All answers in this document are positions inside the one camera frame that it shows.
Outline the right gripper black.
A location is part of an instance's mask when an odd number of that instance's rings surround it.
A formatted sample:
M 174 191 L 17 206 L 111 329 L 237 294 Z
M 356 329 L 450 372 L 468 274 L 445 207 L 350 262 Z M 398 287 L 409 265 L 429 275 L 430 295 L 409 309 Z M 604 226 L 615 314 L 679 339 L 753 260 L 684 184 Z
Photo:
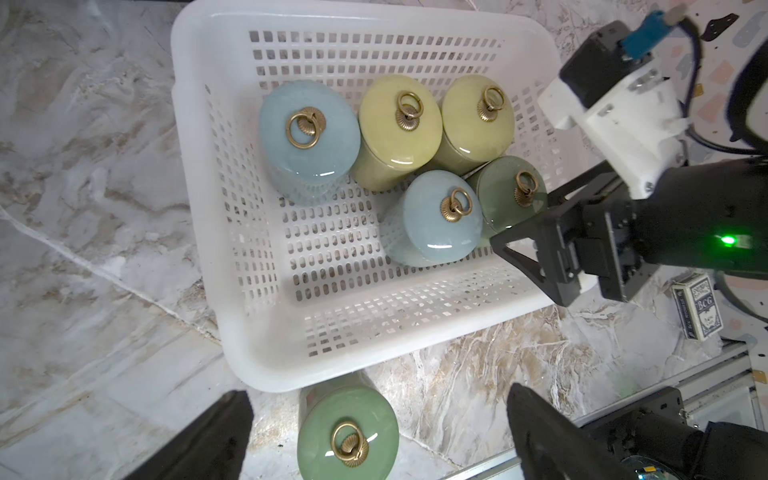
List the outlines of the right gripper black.
M 617 185 L 609 162 L 599 163 L 551 191 L 550 208 L 494 235 L 493 252 L 563 307 L 581 293 L 581 265 L 599 276 L 603 297 L 617 301 L 631 299 L 660 265 L 766 278 L 766 159 L 669 169 L 645 200 L 612 193 Z M 574 207 L 582 204 L 588 235 L 577 254 Z M 525 239 L 536 259 L 509 246 Z

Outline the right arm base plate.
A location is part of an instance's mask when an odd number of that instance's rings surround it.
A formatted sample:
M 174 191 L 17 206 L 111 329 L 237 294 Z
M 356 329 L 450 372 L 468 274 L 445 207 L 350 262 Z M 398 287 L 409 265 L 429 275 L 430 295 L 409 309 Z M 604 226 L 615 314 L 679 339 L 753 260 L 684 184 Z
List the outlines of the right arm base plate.
M 767 433 L 728 422 L 703 430 L 682 417 L 679 390 L 664 387 L 582 426 L 624 466 L 648 478 L 659 466 L 680 479 L 765 479 Z

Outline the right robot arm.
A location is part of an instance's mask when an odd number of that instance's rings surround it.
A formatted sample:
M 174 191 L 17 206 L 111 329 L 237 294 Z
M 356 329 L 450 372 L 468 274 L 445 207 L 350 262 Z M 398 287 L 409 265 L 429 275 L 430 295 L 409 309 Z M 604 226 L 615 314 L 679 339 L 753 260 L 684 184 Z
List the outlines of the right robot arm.
M 604 298 L 631 300 L 661 265 L 767 277 L 767 142 L 747 124 L 767 83 L 761 45 L 737 77 L 726 118 L 757 156 L 666 171 L 654 192 L 634 200 L 600 164 L 550 193 L 540 214 L 495 235 L 493 252 L 555 304 L 580 295 L 582 273 Z

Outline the green tea canister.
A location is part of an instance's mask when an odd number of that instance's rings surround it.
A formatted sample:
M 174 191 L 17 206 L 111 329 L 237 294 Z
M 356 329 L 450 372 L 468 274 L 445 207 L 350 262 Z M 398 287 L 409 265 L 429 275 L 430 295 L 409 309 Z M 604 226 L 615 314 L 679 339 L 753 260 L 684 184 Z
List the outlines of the green tea canister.
M 297 462 L 304 479 L 386 479 L 399 449 L 389 401 L 364 371 L 300 392 Z
M 500 157 L 467 178 L 482 210 L 481 241 L 487 243 L 503 232 L 548 206 L 547 190 L 541 174 L 526 160 Z

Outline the white plastic basket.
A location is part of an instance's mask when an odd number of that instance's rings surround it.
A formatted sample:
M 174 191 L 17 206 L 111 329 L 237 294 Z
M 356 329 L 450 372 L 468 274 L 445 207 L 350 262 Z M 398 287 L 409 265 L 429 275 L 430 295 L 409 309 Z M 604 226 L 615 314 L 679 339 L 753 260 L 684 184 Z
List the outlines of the white plastic basket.
M 172 90 L 194 233 L 225 358 L 270 393 L 323 382 L 549 305 L 488 248 L 429 268 L 389 260 L 378 223 L 399 189 L 346 180 L 312 207 L 284 199 L 258 135 L 262 100 L 310 79 L 357 107 L 403 74 L 441 98 L 456 79 L 498 82 L 515 115 L 512 155 L 548 189 L 589 167 L 578 130 L 537 105 L 561 59 L 535 20 L 329 1 L 196 1 L 171 33 Z

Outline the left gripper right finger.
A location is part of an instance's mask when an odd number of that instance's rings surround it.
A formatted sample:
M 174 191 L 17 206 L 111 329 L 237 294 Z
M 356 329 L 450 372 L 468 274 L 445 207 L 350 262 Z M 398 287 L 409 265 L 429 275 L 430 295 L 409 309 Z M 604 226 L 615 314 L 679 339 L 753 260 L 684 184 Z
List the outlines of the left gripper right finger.
M 514 383 L 506 407 L 526 479 L 636 477 L 531 388 Z

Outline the blue tea canister back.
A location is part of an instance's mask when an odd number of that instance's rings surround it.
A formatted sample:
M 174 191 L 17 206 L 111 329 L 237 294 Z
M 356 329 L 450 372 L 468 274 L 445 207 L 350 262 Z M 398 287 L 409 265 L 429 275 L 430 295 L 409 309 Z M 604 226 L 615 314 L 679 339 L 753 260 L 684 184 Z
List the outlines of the blue tea canister back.
M 311 80 L 280 85 L 259 112 L 259 140 L 275 189 L 297 205 L 327 202 L 345 184 L 361 132 L 345 99 Z

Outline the yellow-green tea canister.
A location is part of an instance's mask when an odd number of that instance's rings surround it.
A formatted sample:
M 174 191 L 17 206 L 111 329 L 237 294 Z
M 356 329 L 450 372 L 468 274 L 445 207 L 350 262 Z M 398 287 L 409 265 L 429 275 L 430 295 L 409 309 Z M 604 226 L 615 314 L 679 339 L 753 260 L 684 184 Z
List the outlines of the yellow-green tea canister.
M 443 97 L 440 110 L 443 134 L 429 169 L 463 176 L 495 160 L 515 139 L 514 111 L 508 96 L 495 81 L 466 75 Z
M 387 191 L 428 163 L 442 139 L 440 108 L 417 80 L 387 75 L 373 82 L 358 110 L 361 145 L 350 170 L 371 192 Z

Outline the blue tea canister front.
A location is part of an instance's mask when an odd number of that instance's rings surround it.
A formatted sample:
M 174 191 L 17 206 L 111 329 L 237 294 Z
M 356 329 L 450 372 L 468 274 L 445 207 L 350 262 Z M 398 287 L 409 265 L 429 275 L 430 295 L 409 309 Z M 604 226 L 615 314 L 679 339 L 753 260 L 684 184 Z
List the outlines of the blue tea canister front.
M 391 205 L 379 224 L 385 254 L 395 263 L 423 268 L 459 261 L 479 244 L 480 202 L 459 176 L 421 174 Z

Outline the blue tea canister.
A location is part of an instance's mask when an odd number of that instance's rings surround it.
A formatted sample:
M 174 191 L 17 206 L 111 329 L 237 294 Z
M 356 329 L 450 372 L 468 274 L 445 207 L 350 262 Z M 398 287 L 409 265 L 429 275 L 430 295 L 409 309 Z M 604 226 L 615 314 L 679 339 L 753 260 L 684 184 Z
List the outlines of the blue tea canister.
M 385 254 L 395 263 L 423 268 L 459 261 L 479 244 L 480 202 L 459 176 L 421 174 L 391 205 L 379 224 Z
M 327 202 L 345 184 L 361 132 L 345 99 L 311 80 L 280 85 L 259 112 L 259 140 L 275 189 L 297 205 Z

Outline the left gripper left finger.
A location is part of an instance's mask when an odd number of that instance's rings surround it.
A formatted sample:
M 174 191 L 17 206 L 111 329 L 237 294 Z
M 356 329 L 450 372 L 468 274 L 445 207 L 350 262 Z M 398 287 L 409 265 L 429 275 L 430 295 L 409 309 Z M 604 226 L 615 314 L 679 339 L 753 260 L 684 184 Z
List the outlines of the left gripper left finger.
M 127 477 L 237 479 L 253 418 L 248 394 L 231 390 Z

